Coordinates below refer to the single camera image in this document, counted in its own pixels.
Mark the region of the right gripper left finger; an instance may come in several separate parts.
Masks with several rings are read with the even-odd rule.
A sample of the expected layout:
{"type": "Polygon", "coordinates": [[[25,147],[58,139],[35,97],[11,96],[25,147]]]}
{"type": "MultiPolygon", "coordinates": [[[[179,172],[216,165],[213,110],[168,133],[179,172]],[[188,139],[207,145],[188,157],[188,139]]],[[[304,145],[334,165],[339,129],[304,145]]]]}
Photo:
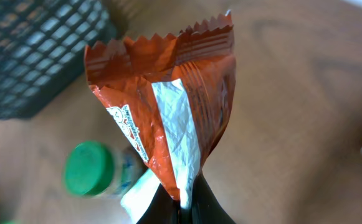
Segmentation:
{"type": "Polygon", "coordinates": [[[150,206],[137,224],[178,224],[179,202],[171,198],[164,187],[159,187],[150,206]]]}

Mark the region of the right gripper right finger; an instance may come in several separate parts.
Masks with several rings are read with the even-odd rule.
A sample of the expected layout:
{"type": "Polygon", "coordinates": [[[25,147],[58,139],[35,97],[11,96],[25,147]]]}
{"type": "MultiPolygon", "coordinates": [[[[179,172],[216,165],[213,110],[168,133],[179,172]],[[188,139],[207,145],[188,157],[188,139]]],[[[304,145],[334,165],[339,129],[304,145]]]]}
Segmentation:
{"type": "Polygon", "coordinates": [[[191,223],[236,224],[217,201],[202,172],[194,181],[191,223]]]}

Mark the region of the light blue wipes pack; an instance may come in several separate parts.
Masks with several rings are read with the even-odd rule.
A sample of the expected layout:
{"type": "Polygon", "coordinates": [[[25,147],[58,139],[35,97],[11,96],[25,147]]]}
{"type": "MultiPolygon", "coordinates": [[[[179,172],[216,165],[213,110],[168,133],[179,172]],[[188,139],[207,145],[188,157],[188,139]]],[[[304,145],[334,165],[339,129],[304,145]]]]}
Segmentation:
{"type": "Polygon", "coordinates": [[[132,223],[137,223],[145,214],[159,186],[160,180],[148,169],[122,197],[120,204],[132,223]]]}

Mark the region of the green lid jar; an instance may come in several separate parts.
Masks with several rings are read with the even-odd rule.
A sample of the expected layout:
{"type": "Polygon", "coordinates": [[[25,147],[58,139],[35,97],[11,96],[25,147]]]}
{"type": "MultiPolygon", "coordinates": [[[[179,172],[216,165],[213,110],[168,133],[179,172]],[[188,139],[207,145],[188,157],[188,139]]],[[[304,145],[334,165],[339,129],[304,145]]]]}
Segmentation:
{"type": "Polygon", "coordinates": [[[62,183],[76,197],[122,197],[145,170],[132,147],[121,150],[98,141],[84,141],[67,156],[62,183]]]}

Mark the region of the red Top snack bar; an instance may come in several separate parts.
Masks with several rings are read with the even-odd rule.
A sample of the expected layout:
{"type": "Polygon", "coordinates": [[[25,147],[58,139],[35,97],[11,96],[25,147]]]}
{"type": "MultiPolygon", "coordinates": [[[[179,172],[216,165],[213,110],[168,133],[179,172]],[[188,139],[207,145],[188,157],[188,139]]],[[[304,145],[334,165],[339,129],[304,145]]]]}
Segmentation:
{"type": "Polygon", "coordinates": [[[228,125],[236,86],[230,12],[178,34],[86,46],[89,88],[169,195],[193,185],[228,125]]]}

